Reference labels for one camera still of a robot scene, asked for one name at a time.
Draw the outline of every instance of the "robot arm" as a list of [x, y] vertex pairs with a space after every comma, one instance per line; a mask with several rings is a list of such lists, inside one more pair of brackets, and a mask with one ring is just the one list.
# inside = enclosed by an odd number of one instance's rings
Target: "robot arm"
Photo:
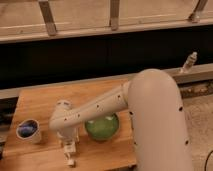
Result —
[[59, 105], [50, 129], [65, 137], [79, 123], [129, 108], [139, 171], [193, 171], [183, 104], [175, 81], [150, 69], [73, 110]]
[[66, 102], [58, 104], [50, 119], [50, 129], [60, 131], [97, 117], [127, 109], [128, 87], [129, 82], [124, 83], [73, 110], [66, 110], [66, 107], [63, 107], [67, 105]]

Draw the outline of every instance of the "white paper cup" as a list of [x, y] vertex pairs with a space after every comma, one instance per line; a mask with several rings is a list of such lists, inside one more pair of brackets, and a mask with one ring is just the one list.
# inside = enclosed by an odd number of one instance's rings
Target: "white paper cup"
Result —
[[20, 123], [16, 129], [16, 135], [18, 138], [33, 144], [39, 143], [42, 139], [39, 123], [34, 119], [27, 119]]

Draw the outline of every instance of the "green object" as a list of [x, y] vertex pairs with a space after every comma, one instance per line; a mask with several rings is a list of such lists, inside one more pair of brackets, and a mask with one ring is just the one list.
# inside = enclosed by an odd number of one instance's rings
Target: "green object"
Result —
[[98, 118], [85, 123], [89, 136], [97, 141], [106, 141], [111, 138], [119, 128], [119, 119], [116, 114]]

